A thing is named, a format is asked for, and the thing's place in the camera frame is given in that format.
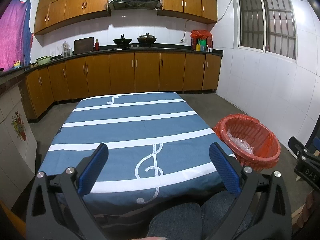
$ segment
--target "range hood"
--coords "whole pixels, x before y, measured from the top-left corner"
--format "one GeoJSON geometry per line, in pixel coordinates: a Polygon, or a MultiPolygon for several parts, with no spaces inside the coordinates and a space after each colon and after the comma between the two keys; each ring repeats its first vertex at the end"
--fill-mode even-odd
{"type": "Polygon", "coordinates": [[[159,9],[162,6],[160,0],[111,0],[111,10],[123,9],[159,9]]]}

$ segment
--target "red plastic basket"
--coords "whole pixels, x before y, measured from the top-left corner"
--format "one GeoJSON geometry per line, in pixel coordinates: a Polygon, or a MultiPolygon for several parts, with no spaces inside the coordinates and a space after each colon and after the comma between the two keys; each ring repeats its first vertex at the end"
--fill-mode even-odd
{"type": "Polygon", "coordinates": [[[280,156],[280,143],[277,137],[258,119],[244,114],[230,114],[222,118],[213,128],[217,136],[235,153],[242,166],[250,166],[255,171],[274,167],[280,156]],[[227,135],[244,139],[253,147],[253,155],[240,149],[227,135]]]}

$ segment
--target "metal screw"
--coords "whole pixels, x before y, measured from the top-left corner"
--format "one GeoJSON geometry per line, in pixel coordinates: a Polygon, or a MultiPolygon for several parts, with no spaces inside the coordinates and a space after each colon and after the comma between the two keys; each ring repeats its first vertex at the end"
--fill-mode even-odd
{"type": "Polygon", "coordinates": [[[278,178],[281,177],[281,173],[280,173],[279,171],[275,171],[275,172],[274,172],[274,175],[275,175],[276,177],[278,177],[278,178]]]}
{"type": "Polygon", "coordinates": [[[38,172],[38,174],[37,174],[38,178],[42,178],[43,176],[44,176],[44,172],[43,171],[38,172]]]}
{"type": "Polygon", "coordinates": [[[251,173],[252,172],[252,168],[249,167],[249,166],[244,167],[243,170],[244,170],[245,173],[251,173]]]}
{"type": "Polygon", "coordinates": [[[75,171],[75,168],[73,168],[73,167],[69,167],[66,169],[66,173],[68,173],[68,174],[72,174],[74,171],[75,171]]]}

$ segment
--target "flower painting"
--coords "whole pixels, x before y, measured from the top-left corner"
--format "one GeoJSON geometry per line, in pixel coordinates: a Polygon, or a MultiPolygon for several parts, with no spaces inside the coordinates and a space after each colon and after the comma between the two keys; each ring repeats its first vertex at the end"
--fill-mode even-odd
{"type": "Polygon", "coordinates": [[[22,141],[22,139],[25,141],[27,139],[26,133],[24,132],[26,130],[26,127],[24,126],[21,114],[19,114],[18,110],[15,111],[12,115],[11,124],[14,128],[15,133],[17,134],[17,137],[20,138],[20,141],[22,141]]]}

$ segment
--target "person's leg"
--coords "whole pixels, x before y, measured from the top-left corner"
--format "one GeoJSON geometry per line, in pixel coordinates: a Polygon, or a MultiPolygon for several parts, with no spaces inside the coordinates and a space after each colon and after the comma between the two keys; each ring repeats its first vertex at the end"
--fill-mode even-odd
{"type": "MultiPolygon", "coordinates": [[[[227,213],[234,200],[235,197],[233,194],[227,191],[221,191],[211,197],[201,206],[203,219],[203,239],[206,239],[207,236],[212,232],[212,230],[219,225],[220,221],[227,213]]],[[[238,233],[248,227],[251,218],[252,214],[250,213],[250,211],[248,211],[237,231],[238,233]]]]}
{"type": "Polygon", "coordinates": [[[201,208],[196,203],[184,203],[156,215],[149,225],[149,236],[168,240],[201,240],[201,208]]]}

